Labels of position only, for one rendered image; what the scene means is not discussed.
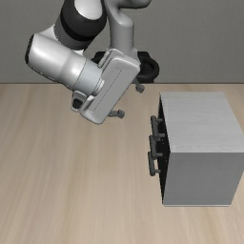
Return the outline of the grey cabinet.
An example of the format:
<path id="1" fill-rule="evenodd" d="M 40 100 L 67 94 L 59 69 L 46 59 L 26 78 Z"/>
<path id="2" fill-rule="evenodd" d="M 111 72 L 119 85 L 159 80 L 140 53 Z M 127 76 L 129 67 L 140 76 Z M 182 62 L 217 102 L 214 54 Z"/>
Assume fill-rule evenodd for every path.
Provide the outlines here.
<path id="1" fill-rule="evenodd" d="M 244 132 L 221 91 L 163 91 L 151 117 L 150 175 L 165 206 L 229 206 L 244 173 Z"/>

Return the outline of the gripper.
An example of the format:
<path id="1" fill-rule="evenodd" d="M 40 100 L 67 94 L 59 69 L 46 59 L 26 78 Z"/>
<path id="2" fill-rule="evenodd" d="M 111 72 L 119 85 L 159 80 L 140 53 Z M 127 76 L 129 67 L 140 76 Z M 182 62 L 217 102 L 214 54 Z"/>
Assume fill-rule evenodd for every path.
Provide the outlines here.
<path id="1" fill-rule="evenodd" d="M 122 119 L 125 112 L 113 108 L 132 81 L 137 92 L 145 90 L 135 79 L 139 71 L 137 57 L 129 57 L 116 49 L 106 51 L 98 65 L 87 61 L 72 88 L 71 109 L 94 124 L 102 124 L 107 117 Z"/>

